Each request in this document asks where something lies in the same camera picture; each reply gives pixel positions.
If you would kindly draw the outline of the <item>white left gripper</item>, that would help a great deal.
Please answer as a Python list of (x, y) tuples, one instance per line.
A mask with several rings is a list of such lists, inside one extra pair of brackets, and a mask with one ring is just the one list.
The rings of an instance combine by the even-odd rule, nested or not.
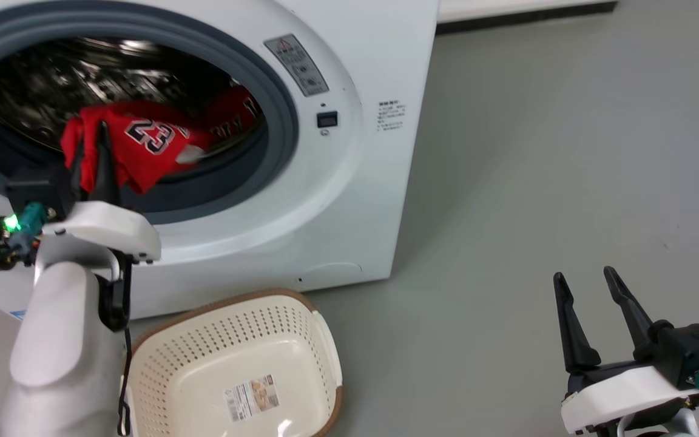
[[(112, 266), (114, 252), (138, 261), (161, 259), (163, 247), (157, 229), (143, 215), (119, 206), (120, 187), (109, 128), (100, 121), (96, 130), (97, 167), (91, 202), (78, 202), (61, 222), (42, 228), (35, 266), (47, 268), (63, 261), (86, 268)], [(70, 188), (75, 196), (86, 196), (81, 186), (85, 138), (80, 134), (70, 164)]]

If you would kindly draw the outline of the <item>grey warning sticker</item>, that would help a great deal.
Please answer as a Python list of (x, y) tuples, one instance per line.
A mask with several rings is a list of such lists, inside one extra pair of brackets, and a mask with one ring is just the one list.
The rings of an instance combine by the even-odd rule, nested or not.
[(274, 37), (264, 41), (264, 45), (288, 70), (303, 96), (313, 97), (330, 91), (313, 58), (294, 34)]

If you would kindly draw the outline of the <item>paper product label sticker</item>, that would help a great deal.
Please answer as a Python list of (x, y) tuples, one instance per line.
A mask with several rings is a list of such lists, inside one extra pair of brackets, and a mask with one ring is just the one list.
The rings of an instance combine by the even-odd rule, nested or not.
[(279, 393), (272, 375), (250, 379), (225, 389), (223, 393), (233, 424), (280, 406)]

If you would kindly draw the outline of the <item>grey rubber door gasket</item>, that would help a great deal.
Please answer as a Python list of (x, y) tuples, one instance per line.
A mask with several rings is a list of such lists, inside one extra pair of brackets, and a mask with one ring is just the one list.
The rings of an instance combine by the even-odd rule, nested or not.
[(169, 177), (153, 194), (124, 190), (124, 202), (156, 225), (183, 222), (232, 208), (270, 185), (297, 147), (299, 116), (284, 82), (263, 58), (211, 25), (176, 12), (131, 2), (65, 0), (0, 9), (0, 60), (50, 37), (80, 32), (114, 32), (152, 37), (185, 48), (191, 55), (221, 67), (252, 87), (263, 103), (263, 132), (242, 144), (229, 158), (212, 158), (186, 176)]

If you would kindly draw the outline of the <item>shiny steel washer drum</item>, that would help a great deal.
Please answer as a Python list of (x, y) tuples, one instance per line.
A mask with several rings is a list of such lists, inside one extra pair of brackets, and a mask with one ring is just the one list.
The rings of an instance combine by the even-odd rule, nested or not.
[(63, 157), (66, 124), (87, 107), (115, 105), (123, 138), (194, 163), (241, 146), (265, 127), (255, 98), (190, 53), (115, 37), (39, 42), (0, 59), (0, 166)]

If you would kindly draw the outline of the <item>white front-load washing machine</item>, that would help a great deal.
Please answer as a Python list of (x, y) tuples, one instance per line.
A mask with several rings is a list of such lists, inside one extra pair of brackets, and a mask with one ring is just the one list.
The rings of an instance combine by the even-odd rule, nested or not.
[[(65, 0), (0, 0), (0, 9)], [(309, 291), (386, 279), (433, 48), (439, 0), (103, 0), (176, 12), (211, 25), (263, 58), (284, 82), (299, 138), (283, 171), (232, 208), (156, 225), (160, 260), (134, 268), (132, 317), (191, 310), (264, 288)], [(330, 91), (305, 97), (264, 41), (294, 34)], [(407, 105), (404, 127), (377, 132), (377, 104)], [(319, 129), (316, 114), (339, 112)], [(0, 166), (0, 215), (12, 172)]]

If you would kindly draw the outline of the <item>small printed text label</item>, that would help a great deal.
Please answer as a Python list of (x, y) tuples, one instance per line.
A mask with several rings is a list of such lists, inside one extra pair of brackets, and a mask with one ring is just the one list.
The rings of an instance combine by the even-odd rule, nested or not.
[(381, 101), (377, 104), (377, 132), (391, 132), (404, 127), (407, 105), (400, 100)]

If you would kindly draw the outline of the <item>cream perforated laundry basket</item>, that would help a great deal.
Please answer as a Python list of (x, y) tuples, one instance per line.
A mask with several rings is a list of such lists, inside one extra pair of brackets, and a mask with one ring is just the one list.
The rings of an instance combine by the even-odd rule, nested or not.
[[(231, 423), (224, 390), (272, 375), (280, 406)], [(133, 344), (132, 437), (327, 437), (342, 410), (332, 332), (292, 290), (203, 305)]]

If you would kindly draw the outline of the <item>white wall skirting board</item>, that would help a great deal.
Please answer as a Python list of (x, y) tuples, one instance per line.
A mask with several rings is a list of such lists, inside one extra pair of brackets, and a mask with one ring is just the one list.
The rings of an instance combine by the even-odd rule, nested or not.
[(436, 22), (452, 23), (519, 12), (537, 12), (581, 5), (604, 4), (617, 0), (439, 0)]

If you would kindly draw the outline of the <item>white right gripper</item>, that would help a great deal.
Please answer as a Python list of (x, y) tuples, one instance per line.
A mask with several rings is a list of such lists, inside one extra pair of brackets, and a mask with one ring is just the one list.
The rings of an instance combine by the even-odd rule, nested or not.
[[(652, 321), (632, 295), (624, 280), (612, 266), (604, 267), (604, 277), (611, 298), (621, 308), (633, 343), (633, 359), (649, 361), (657, 347), (649, 337)], [(671, 401), (687, 401), (689, 390), (680, 390), (651, 365), (622, 362), (599, 368), (598, 351), (590, 346), (579, 318), (574, 298), (565, 276), (553, 276), (558, 312), (561, 350), (569, 382), (566, 398), (561, 402), (561, 419), (572, 435), (595, 432), (601, 425), (617, 425), (623, 435), (641, 414)]]

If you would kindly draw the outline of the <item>red number 23 jersey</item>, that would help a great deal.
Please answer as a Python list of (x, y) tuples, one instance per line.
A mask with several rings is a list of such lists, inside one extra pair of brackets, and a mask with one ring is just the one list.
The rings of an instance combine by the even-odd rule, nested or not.
[(95, 189), (101, 124), (113, 149), (116, 179), (144, 194), (175, 172), (186, 171), (211, 152), (228, 149), (260, 126), (263, 111), (242, 86), (222, 91), (197, 118), (163, 103), (135, 100), (84, 107), (61, 136), (66, 166), (79, 158), (79, 184)]

